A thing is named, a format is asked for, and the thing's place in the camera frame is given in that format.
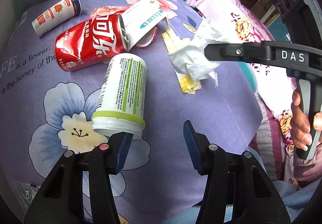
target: sleeve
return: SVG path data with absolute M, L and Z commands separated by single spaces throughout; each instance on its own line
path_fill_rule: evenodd
M 318 145 L 313 159 L 302 160 L 294 150 L 294 177 L 301 188 L 322 176 L 322 144 Z

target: screw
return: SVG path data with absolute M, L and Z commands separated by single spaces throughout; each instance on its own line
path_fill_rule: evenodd
M 250 152 L 245 152 L 244 153 L 244 156 L 246 157 L 246 158 L 248 158 L 248 159 L 250 159 L 251 157 L 252 157 L 252 154 L 250 153 Z
M 100 146 L 99 146 L 99 149 L 100 150 L 107 150 L 109 148 L 109 145 L 108 144 L 106 144 L 106 143 L 103 143 L 103 144 L 101 144 Z
M 217 145 L 215 145 L 215 144 L 210 144 L 210 145 L 209 145 L 209 149 L 210 149 L 210 150 L 217 150 L 217 149 L 218 149 L 218 146 L 217 146 Z
M 65 151 L 65 153 L 64 153 L 64 156 L 66 158 L 70 157 L 71 155 L 73 155 L 73 151 L 71 151 L 71 150 Z

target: human hand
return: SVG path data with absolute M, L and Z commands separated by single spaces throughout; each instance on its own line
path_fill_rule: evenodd
M 294 90 L 292 96 L 293 102 L 291 105 L 293 117 L 291 119 L 291 139 L 296 148 L 301 148 L 304 151 L 308 150 L 306 145 L 312 144 L 312 136 L 310 134 L 310 122 L 308 117 L 302 112 L 300 108 L 301 96 L 297 90 Z M 313 128 L 316 131 L 322 131 L 322 112 L 318 112 L 314 116 Z

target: paper cup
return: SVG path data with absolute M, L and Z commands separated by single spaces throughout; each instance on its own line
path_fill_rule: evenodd
M 128 132 L 140 138 L 143 120 L 147 66 L 130 53 L 114 56 L 108 65 L 96 111 L 93 130 L 105 136 Z
M 71 17 L 81 14 L 79 0 L 62 0 L 47 9 L 33 21 L 33 29 L 39 37 Z

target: pink floral blanket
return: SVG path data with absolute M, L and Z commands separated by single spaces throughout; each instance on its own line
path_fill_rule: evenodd
M 204 18 L 216 20 L 231 43 L 274 40 L 268 29 L 239 0 L 188 0 Z M 261 155 L 272 180 L 297 184 L 293 177 L 294 144 L 290 139 L 290 105 L 295 82 L 284 68 L 252 63 L 263 121 L 251 146 Z

